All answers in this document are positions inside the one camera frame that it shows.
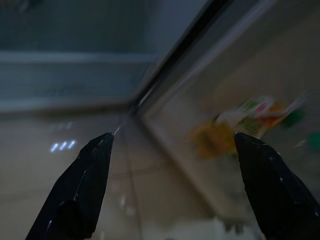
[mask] tiled floor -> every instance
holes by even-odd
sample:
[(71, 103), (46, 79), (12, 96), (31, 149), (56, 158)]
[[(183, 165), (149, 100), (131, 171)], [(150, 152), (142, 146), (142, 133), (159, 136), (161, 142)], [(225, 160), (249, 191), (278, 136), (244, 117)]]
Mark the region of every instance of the tiled floor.
[[(54, 182), (90, 139), (115, 135), (94, 240), (235, 239), (126, 114), (0, 119), (0, 233), (24, 239)], [(55, 143), (66, 143), (60, 150)], [(252, 239), (247, 232), (236, 239)]]

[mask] green object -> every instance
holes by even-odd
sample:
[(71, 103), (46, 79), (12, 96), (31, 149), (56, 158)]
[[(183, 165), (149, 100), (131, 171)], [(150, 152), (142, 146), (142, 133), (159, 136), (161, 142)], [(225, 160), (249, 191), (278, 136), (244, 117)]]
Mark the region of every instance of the green object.
[(320, 152), (320, 132), (313, 132), (308, 136), (308, 144), (315, 152)]
[(281, 124), (287, 128), (291, 128), (292, 126), (299, 123), (304, 117), (306, 113), (302, 109), (297, 109), (291, 112), (286, 118), (281, 122)]

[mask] glass pane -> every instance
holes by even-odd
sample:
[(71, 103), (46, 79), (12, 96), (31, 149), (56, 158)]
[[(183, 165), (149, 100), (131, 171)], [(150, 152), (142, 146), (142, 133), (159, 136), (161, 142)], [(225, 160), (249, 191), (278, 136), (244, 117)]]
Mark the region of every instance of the glass pane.
[(0, 10), (0, 100), (129, 100), (206, 1), (12, 0)]

